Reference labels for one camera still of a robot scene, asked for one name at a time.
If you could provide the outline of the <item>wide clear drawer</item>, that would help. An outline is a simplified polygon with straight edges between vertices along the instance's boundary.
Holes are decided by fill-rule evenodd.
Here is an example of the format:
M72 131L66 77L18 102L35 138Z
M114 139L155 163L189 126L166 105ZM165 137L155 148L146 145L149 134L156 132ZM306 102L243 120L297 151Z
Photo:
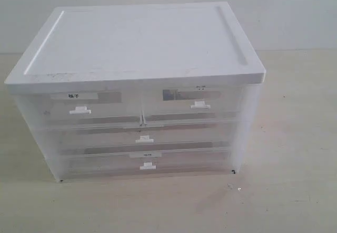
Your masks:
M61 181L103 176L136 176L182 172L237 173L225 149L144 151L74 156L63 160Z
M233 144L241 127L240 122L201 122L52 130L49 132L46 151L70 156L227 149Z

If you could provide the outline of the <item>white translucent drawer cabinet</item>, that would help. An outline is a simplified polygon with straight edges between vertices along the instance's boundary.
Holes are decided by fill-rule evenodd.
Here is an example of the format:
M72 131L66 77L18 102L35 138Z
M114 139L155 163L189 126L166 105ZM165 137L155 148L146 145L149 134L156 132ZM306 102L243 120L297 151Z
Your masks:
M266 70L226 2L58 7L5 80L54 176L67 157L46 151L52 130L85 127L240 122L225 149L239 172ZM154 88L243 88L240 111L224 119L146 122L143 93ZM132 90L138 125L48 125L37 110L39 94Z

